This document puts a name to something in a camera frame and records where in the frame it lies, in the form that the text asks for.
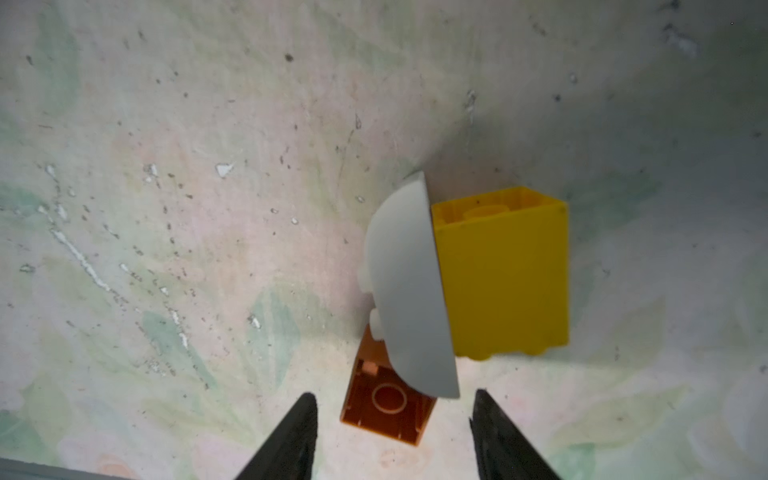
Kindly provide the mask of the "white curved lego brick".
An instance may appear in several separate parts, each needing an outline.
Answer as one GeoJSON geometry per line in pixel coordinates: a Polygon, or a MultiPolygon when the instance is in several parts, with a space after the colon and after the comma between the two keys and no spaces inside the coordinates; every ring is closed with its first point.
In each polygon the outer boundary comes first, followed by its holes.
{"type": "Polygon", "coordinates": [[[372,337],[395,373],[421,394],[457,399],[460,388],[430,213],[418,171],[379,206],[367,227],[360,290],[372,295],[372,337]]]}

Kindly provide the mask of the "brown lego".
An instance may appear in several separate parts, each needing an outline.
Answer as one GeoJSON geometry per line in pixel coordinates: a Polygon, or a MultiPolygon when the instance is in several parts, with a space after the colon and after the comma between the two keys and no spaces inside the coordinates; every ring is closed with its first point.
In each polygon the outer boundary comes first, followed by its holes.
{"type": "Polygon", "coordinates": [[[437,399],[407,385],[390,364],[385,343],[364,331],[340,420],[368,432],[417,446],[437,399]]]}

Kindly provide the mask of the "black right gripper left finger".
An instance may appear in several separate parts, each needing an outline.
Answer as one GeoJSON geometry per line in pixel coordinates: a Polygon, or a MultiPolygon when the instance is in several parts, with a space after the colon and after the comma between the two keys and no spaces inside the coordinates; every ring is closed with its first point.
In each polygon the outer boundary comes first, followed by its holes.
{"type": "Polygon", "coordinates": [[[310,480],[317,436],[317,400],[305,392],[235,479],[310,480]]]}

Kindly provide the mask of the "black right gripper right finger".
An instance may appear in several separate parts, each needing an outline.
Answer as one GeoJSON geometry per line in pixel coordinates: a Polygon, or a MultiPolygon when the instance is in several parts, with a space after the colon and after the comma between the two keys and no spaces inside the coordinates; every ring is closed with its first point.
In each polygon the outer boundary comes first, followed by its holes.
{"type": "Polygon", "coordinates": [[[481,480],[560,480],[487,390],[476,391],[469,422],[481,480]]]}

